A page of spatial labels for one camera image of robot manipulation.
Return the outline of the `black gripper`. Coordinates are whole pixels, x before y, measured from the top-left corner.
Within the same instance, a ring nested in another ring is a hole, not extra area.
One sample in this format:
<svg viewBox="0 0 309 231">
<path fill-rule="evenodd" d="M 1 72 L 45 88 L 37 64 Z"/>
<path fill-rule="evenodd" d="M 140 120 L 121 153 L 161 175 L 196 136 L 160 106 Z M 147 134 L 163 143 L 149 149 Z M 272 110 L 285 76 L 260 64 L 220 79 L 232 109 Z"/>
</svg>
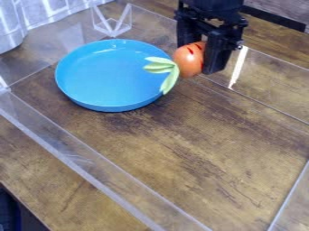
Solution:
<svg viewBox="0 0 309 231">
<path fill-rule="evenodd" d="M 242 48 L 242 31 L 247 21 L 240 16 L 243 0 L 179 0 L 175 11 L 178 46 L 202 39 L 207 34 L 203 53 L 203 74 L 224 69 L 230 54 Z"/>
</svg>

